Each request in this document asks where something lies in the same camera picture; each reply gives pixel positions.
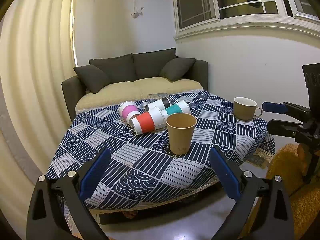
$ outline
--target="screw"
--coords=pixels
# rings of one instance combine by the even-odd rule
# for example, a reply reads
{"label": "screw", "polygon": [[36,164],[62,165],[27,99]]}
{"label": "screw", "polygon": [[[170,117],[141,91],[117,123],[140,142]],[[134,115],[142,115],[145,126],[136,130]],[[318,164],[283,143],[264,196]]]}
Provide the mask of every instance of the screw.
{"label": "screw", "polygon": [[252,172],[251,171],[245,171],[243,173],[247,178],[251,178],[252,177]]}
{"label": "screw", "polygon": [[280,176],[276,175],[276,176],[275,176],[275,180],[278,181],[278,182],[280,182],[280,181],[282,180],[282,178],[281,178]]}
{"label": "screw", "polygon": [[38,180],[39,181],[44,181],[45,180],[45,175],[41,175]]}
{"label": "screw", "polygon": [[75,176],[75,174],[76,174],[76,172],[75,171],[69,171],[68,172],[68,177],[74,177]]}

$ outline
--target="white wall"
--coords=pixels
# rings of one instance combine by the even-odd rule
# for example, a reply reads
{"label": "white wall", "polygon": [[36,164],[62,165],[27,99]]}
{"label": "white wall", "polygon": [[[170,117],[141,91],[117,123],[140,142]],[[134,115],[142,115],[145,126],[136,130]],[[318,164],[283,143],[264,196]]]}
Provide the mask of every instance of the white wall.
{"label": "white wall", "polygon": [[143,16],[133,19],[133,0],[77,0],[78,65],[91,58],[118,57],[175,47],[172,0],[136,0]]}
{"label": "white wall", "polygon": [[[209,92],[233,101],[248,97],[309,107],[302,65],[320,62],[320,40],[271,29],[228,30],[177,41],[177,55],[209,63]],[[285,115],[262,118],[293,121]],[[276,137],[276,148],[293,139]]]}

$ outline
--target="curtain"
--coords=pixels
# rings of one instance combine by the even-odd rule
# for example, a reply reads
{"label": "curtain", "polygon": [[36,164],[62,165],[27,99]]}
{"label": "curtain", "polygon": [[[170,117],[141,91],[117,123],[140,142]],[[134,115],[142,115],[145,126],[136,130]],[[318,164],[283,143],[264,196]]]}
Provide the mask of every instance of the curtain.
{"label": "curtain", "polygon": [[[43,174],[71,123],[61,83],[75,75],[74,6],[75,0],[14,0],[1,30],[0,77],[7,112],[28,158]],[[21,155],[10,148],[10,133],[1,123],[0,128],[0,208],[25,239],[34,184],[19,166]]]}

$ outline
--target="black band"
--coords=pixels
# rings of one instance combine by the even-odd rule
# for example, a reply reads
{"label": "black band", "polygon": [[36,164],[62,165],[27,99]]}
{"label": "black band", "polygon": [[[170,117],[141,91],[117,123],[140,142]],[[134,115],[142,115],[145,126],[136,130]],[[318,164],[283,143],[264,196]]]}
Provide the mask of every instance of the black band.
{"label": "black band", "polygon": [[168,108],[171,106],[170,101],[167,97],[162,98],[162,103],[164,104],[164,108]]}

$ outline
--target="teal and white cup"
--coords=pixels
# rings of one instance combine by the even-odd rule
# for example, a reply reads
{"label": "teal and white cup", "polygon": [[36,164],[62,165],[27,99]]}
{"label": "teal and white cup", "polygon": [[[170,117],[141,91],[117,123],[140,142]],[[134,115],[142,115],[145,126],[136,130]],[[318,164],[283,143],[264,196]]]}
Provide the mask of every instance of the teal and white cup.
{"label": "teal and white cup", "polygon": [[165,120],[167,120],[168,116],[175,113],[186,113],[191,114],[191,110],[186,101],[179,101],[178,103],[164,109],[161,111]]}

